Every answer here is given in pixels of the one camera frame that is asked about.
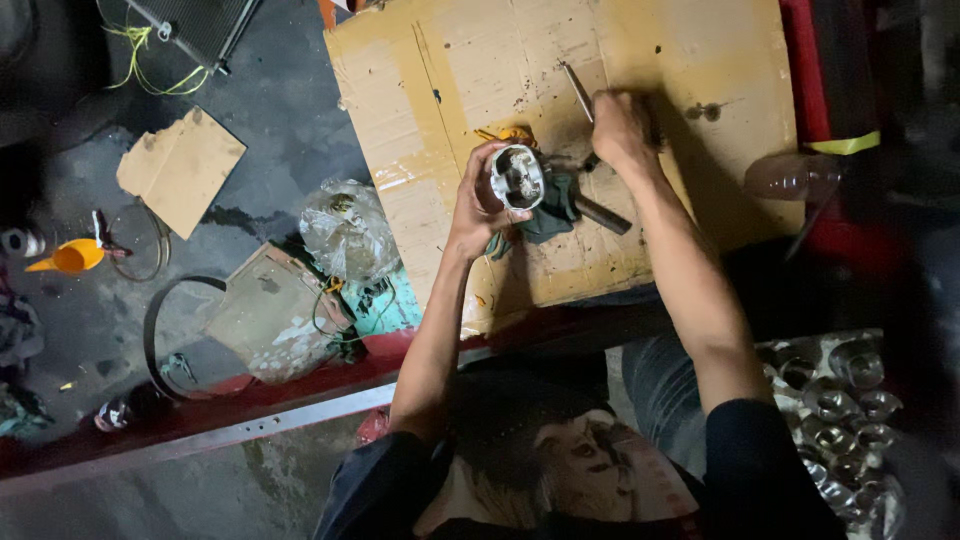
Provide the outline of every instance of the plastic bottle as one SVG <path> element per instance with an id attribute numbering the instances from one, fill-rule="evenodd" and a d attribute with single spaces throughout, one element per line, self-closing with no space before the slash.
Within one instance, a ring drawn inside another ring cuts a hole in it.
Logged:
<path id="1" fill-rule="evenodd" d="M 824 154 L 785 154 L 754 161 L 743 189 L 763 199 L 823 202 L 833 194 L 843 174 L 840 162 Z"/>

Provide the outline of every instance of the concrete floor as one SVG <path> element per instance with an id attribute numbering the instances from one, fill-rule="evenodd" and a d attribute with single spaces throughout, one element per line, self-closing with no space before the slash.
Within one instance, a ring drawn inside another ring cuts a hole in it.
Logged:
<path id="1" fill-rule="evenodd" d="M 101 5 L 110 20 L 124 20 L 122 0 L 101 0 Z M 142 24 L 135 12 L 131 17 L 132 24 Z M 121 37 L 110 37 L 108 44 L 113 79 L 122 80 L 129 44 Z M 139 58 L 159 87 L 179 81 L 194 67 L 175 45 L 153 37 Z M 231 75 L 212 75 L 187 96 L 151 96 L 135 82 L 107 92 L 112 109 L 105 128 L 45 163 L 44 198 L 32 214 L 48 242 L 58 244 L 90 236 L 93 209 L 112 219 L 133 203 L 116 183 L 121 157 L 145 131 L 170 126 L 194 105 L 248 146 L 211 207 L 226 209 L 233 218 L 205 219 L 188 241 L 173 234 L 170 265 L 152 282 L 127 282 L 107 261 L 78 278 L 24 274 L 23 263 L 11 262 L 12 288 L 29 298 L 48 329 L 46 349 L 30 360 L 24 382 L 45 400 L 57 422 L 32 442 L 64 436 L 90 411 L 148 378 L 142 321 L 150 298 L 166 283 L 189 274 L 225 279 L 265 241 L 297 230 L 302 200 L 320 182 L 369 180 L 349 116 L 337 109 L 340 91 L 315 2 L 260 3 L 228 66 Z M 205 285 L 178 287 L 160 314 L 158 357 L 202 346 L 203 308 L 220 299 L 219 291 Z M 231 355 L 192 363 L 207 382 L 243 370 Z M 59 392 L 69 382 L 74 387 Z"/>
<path id="2" fill-rule="evenodd" d="M 0 538 L 307 538 L 365 414 L 0 503 Z"/>

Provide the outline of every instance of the clear plastic bag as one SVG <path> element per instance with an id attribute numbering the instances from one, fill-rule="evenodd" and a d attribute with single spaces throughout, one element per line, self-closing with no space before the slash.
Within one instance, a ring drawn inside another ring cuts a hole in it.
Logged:
<path id="1" fill-rule="evenodd" d="M 312 193 L 300 235 L 323 270 L 347 282 L 379 282 L 400 261 L 376 190 L 355 180 L 329 180 Z"/>

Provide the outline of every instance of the dirty cardboard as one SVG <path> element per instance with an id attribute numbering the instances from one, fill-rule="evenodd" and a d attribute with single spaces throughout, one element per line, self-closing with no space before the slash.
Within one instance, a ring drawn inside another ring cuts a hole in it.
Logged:
<path id="1" fill-rule="evenodd" d="M 317 326 L 313 325 L 317 296 Z M 307 375 L 326 361 L 326 345 L 352 325 L 334 295 L 296 258 L 271 244 L 260 247 L 227 279 L 227 294 L 204 328 L 265 382 Z"/>
<path id="2" fill-rule="evenodd" d="M 169 128 L 140 137 L 120 160 L 117 182 L 185 240 L 246 151 L 194 107 Z"/>
<path id="3" fill-rule="evenodd" d="M 588 92 L 654 92 L 660 160 L 708 237 L 729 250 L 803 221 L 799 203 L 746 198 L 755 159 L 796 149 L 777 0 L 393 0 L 325 42 L 418 302 L 436 277 L 473 130 L 532 128 L 541 150 L 589 154 L 591 125 L 558 59 Z M 472 267 L 462 335 L 549 306 L 650 282 L 630 193 L 606 165 L 582 191 L 636 226 L 590 221 Z"/>

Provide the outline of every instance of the cloth rag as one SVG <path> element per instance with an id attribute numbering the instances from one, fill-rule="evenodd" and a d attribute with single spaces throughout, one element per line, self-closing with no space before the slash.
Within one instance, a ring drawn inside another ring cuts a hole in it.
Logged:
<path id="1" fill-rule="evenodd" d="M 557 234 L 573 231 L 573 222 L 580 218 L 571 193 L 575 180 L 569 174 L 556 174 L 543 184 L 543 200 L 531 210 L 533 218 L 516 224 L 526 241 L 542 244 Z M 487 244 L 484 255 L 500 260 L 511 247 L 510 240 L 503 233 L 497 233 Z"/>

